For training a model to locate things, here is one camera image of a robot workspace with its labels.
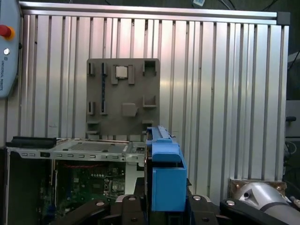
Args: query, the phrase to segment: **metal bracket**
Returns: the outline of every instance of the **metal bracket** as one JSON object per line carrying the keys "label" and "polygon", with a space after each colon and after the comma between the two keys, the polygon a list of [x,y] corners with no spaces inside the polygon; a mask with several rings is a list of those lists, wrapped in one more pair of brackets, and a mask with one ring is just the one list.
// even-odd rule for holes
{"label": "metal bracket", "polygon": [[229,188],[228,188],[228,196],[232,198],[234,194],[245,184],[252,183],[252,182],[262,182],[270,185],[271,187],[275,188],[279,191],[282,196],[285,196],[285,189],[287,188],[286,183],[282,181],[266,181],[266,180],[230,180]]}

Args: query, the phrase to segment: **metal bolt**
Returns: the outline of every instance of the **metal bolt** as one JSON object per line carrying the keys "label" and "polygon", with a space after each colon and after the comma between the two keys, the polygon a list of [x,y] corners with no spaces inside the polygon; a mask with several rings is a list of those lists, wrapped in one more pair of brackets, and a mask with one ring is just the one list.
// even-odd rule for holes
{"label": "metal bolt", "polygon": [[234,201],[226,201],[226,204],[227,204],[227,205],[234,206],[234,205],[235,205],[235,202],[234,202]]}
{"label": "metal bolt", "polygon": [[199,200],[201,200],[201,197],[200,196],[194,196],[193,199],[196,200],[196,201],[199,201]]}
{"label": "metal bolt", "polygon": [[98,202],[96,203],[96,206],[103,206],[104,205],[104,202]]}
{"label": "metal bolt", "polygon": [[4,49],[3,53],[5,55],[9,55],[10,54],[10,49],[9,48]]}

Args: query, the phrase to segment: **electronic component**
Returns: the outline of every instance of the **electronic component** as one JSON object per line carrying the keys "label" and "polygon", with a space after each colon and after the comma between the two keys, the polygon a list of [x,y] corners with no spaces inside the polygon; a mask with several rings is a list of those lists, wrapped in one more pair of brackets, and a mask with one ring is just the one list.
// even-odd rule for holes
{"label": "electronic component", "polygon": [[52,182],[42,179],[42,221],[54,220],[94,199],[114,202],[125,193],[125,164],[57,160]]}

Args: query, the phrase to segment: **small metal square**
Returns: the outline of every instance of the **small metal square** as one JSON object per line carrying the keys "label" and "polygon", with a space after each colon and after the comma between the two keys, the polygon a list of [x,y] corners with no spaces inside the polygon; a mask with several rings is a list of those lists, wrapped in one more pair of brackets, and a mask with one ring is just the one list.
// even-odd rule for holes
{"label": "small metal square", "polygon": [[128,67],[116,67],[116,77],[119,79],[126,79],[128,78]]}

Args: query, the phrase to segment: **aluminum panel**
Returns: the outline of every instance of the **aluminum panel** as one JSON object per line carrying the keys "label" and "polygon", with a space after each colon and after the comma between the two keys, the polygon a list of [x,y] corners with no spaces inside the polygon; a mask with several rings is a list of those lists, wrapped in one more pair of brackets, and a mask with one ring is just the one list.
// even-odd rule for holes
{"label": "aluminum panel", "polygon": [[50,61],[49,61],[49,93],[47,136],[58,137],[60,128],[60,75],[61,75],[61,45],[62,16],[51,19]]}
{"label": "aluminum panel", "polygon": [[221,176],[221,199],[227,197],[227,187],[229,179],[234,177],[233,173],[230,173],[230,164],[235,161],[235,158],[231,158],[231,152],[234,150],[231,148],[232,138],[232,116],[233,116],[233,87],[234,87],[234,55],[235,55],[235,24],[231,23],[228,30],[227,40],[227,69],[226,69],[226,93],[225,97],[225,129],[224,129],[224,145],[222,148],[222,176]]}
{"label": "aluminum panel", "polygon": [[[244,148],[245,141],[245,116],[246,116],[246,86],[247,86],[247,60],[248,60],[248,32],[249,25],[244,24],[241,31],[241,57],[240,57],[240,82],[239,82],[239,100],[238,100],[238,140],[237,148]],[[237,150],[235,164],[235,178],[242,179],[244,152]]]}
{"label": "aluminum panel", "polygon": [[173,46],[173,21],[163,20],[161,25],[161,55],[160,55],[160,125],[170,129],[170,96]]}
{"label": "aluminum panel", "polygon": [[238,115],[239,115],[239,87],[240,87],[240,36],[241,24],[235,25],[234,30],[234,55],[233,55],[233,92],[232,92],[232,118],[231,118],[231,156],[230,156],[230,174],[235,176],[238,151]]}
{"label": "aluminum panel", "polygon": [[202,52],[200,61],[200,113],[198,149],[196,158],[197,174],[202,174],[196,181],[196,193],[209,195],[209,167],[211,163],[211,94],[214,67],[214,23],[204,22],[202,32]]}
{"label": "aluminum panel", "polygon": [[49,16],[39,15],[37,21],[37,59],[35,77],[34,133],[36,137],[47,136],[49,80]]}
{"label": "aluminum panel", "polygon": [[286,104],[286,77],[288,60],[289,27],[281,29],[280,48],[280,80],[279,80],[279,100],[278,100],[278,120],[277,120],[277,147],[276,147],[276,170],[275,179],[281,180],[283,176],[283,150],[285,144],[285,104]]}
{"label": "aluminum panel", "polygon": [[145,20],[135,20],[134,29],[133,58],[144,58]]}
{"label": "aluminum panel", "polygon": [[271,26],[269,28],[268,69],[266,79],[266,102],[264,116],[264,156],[262,164],[262,178],[274,180],[276,154],[273,150],[277,144],[277,120],[278,120],[278,87],[280,72],[280,43],[281,28]]}
{"label": "aluminum panel", "polygon": [[216,37],[214,49],[214,74],[212,84],[213,91],[213,114],[212,124],[218,124],[218,127],[213,126],[211,131],[211,166],[210,166],[210,198],[213,202],[218,202],[221,198],[221,176],[222,176],[222,157],[220,150],[224,144],[224,113],[225,113],[225,88],[226,88],[226,55],[227,55],[227,24],[218,22],[216,24]]}
{"label": "aluminum panel", "polygon": [[267,70],[268,26],[258,25],[256,30],[254,78],[252,88],[253,106],[252,112],[252,140],[249,163],[249,175],[251,179],[262,178],[263,166],[263,128],[265,112],[265,90]]}
{"label": "aluminum panel", "polygon": [[121,19],[118,38],[120,39],[119,58],[130,58],[131,19]]}
{"label": "aluminum panel", "polygon": [[181,143],[193,193],[217,203],[229,178],[282,179],[288,27],[270,26],[276,13],[22,6],[22,73],[0,100],[0,143],[85,137],[86,60],[158,58],[160,122]]}
{"label": "aluminum panel", "polygon": [[186,93],[186,101],[185,101],[185,120],[183,124],[185,124],[183,135],[184,141],[184,159],[186,164],[190,164],[190,150],[191,150],[191,126],[192,126],[192,88],[193,88],[193,75],[194,75],[194,42],[195,39],[195,22],[190,22],[188,27],[188,47],[187,47],[187,82],[185,87]]}
{"label": "aluminum panel", "polygon": [[203,27],[200,22],[195,22],[195,41],[194,41],[194,68],[192,79],[192,112],[191,112],[191,131],[190,139],[186,139],[187,143],[190,143],[190,149],[185,149],[184,153],[187,155],[189,152],[188,165],[188,177],[193,184],[191,188],[192,193],[196,193],[196,181],[197,181],[197,158],[198,158],[198,136],[199,136],[199,88],[200,88],[200,56],[201,49],[200,43],[202,42]]}
{"label": "aluminum panel", "polygon": [[171,93],[170,113],[172,115],[171,132],[176,137],[178,144],[183,144],[183,111],[184,111],[184,89],[186,74],[186,48],[187,48],[187,22],[176,21],[175,23],[175,49],[174,49],[174,71]]}
{"label": "aluminum panel", "polygon": [[81,17],[78,26],[77,58],[75,64],[75,118],[76,137],[85,137],[86,123],[86,61],[90,50],[90,18]]}
{"label": "aluminum panel", "polygon": [[246,113],[245,113],[245,133],[244,133],[244,154],[242,178],[248,179],[249,175],[249,154],[251,137],[251,107],[252,107],[252,76],[253,76],[253,56],[254,56],[254,25],[249,25],[248,31],[248,55],[247,55],[247,83],[246,83]]}

